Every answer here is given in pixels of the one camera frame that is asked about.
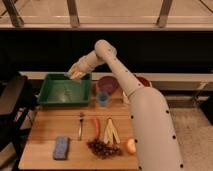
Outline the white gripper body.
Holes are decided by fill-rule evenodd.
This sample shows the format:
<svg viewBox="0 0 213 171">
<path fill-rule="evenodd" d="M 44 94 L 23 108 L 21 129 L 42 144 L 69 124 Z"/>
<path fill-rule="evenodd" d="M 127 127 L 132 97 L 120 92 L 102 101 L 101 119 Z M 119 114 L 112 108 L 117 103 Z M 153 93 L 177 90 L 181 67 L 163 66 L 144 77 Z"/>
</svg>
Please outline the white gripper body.
<svg viewBox="0 0 213 171">
<path fill-rule="evenodd" d="M 97 58 L 94 55 L 86 55 L 81 57 L 75 64 L 75 67 L 80 72 L 91 72 L 95 69 Z"/>
</svg>

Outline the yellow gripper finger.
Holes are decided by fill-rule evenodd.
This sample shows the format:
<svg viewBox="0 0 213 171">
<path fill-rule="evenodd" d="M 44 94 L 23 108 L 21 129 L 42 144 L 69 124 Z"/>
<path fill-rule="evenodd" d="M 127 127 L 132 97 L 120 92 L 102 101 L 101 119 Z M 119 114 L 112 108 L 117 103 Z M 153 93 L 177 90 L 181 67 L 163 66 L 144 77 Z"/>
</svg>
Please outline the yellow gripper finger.
<svg viewBox="0 0 213 171">
<path fill-rule="evenodd" d="M 84 76 L 84 73 L 81 72 L 76 66 L 73 66 L 68 71 L 68 76 L 72 80 L 79 80 Z"/>
</svg>

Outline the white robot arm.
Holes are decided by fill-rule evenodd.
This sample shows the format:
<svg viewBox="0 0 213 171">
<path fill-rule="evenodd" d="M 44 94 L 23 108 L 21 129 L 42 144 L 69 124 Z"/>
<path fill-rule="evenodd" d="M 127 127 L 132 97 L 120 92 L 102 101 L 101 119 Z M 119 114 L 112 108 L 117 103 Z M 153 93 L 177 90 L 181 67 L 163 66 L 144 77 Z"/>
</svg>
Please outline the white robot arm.
<svg viewBox="0 0 213 171">
<path fill-rule="evenodd" d="M 80 79 L 97 66 L 107 64 L 130 102 L 136 140 L 136 154 L 142 171 L 184 171 L 180 147 L 165 97 L 144 86 L 117 58 L 116 49 L 98 40 L 94 50 L 68 70 L 71 79 Z"/>
</svg>

